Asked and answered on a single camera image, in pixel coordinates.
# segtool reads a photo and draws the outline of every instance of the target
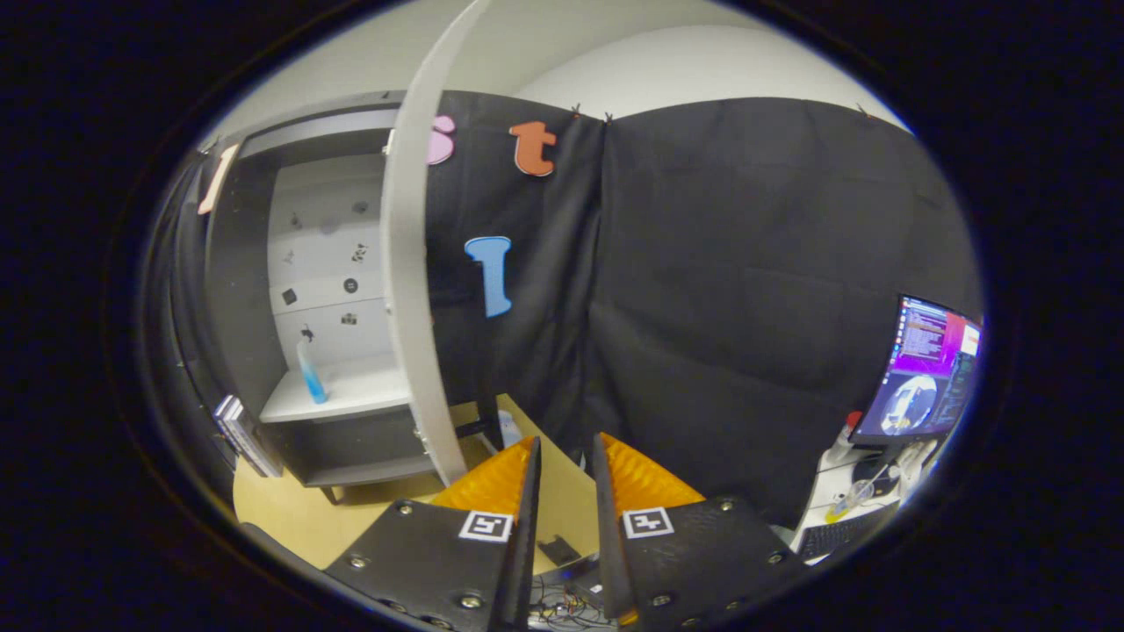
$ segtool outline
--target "black curtain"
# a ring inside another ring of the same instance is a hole
[[[604,124],[532,101],[446,91],[453,155],[429,168],[426,242],[434,336],[450,404],[474,400],[474,376],[490,371],[563,449],[580,445],[581,363],[600,215]],[[543,157],[553,173],[515,164],[509,129],[543,121],[556,136]],[[506,292],[513,307],[482,323],[481,274],[464,253],[474,237],[511,240]],[[481,360],[480,350],[491,358]]]
[[[795,526],[883,370],[899,292],[982,312],[954,196],[907,132],[792,99],[607,127],[586,431]]]

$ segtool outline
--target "wooden table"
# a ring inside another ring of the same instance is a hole
[[[538,491],[536,539],[549,542],[561,535],[581,556],[598,550],[597,497],[593,479],[543,435],[515,401],[498,398],[499,408],[508,412],[524,436],[538,436],[542,445],[542,478]],[[451,408],[453,423],[475,419],[475,404]],[[489,457],[475,436],[461,440],[469,468]],[[243,459],[234,475],[234,508],[239,522],[251,523],[282,547],[315,566],[327,568],[355,541],[382,512],[400,498],[429,502],[443,489],[435,473],[408,479],[348,487],[338,505],[328,503],[317,488],[303,487],[288,470],[282,478],[263,478]],[[556,568],[537,548],[534,572]]]

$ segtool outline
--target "monitor screen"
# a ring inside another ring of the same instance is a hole
[[[889,363],[851,441],[890,443],[952,430],[975,387],[980,332],[954,312],[903,297]]]

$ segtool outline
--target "blue letter i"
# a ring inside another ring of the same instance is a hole
[[[504,254],[511,250],[507,237],[477,237],[464,244],[464,252],[483,267],[484,313],[489,318],[511,309],[511,301],[504,295]]]

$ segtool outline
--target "keyboard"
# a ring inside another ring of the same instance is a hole
[[[800,540],[800,550],[796,554],[804,560],[826,556],[851,540],[871,533],[897,508],[898,504],[894,503],[877,512],[843,520],[835,524],[808,527],[804,530],[804,538]]]

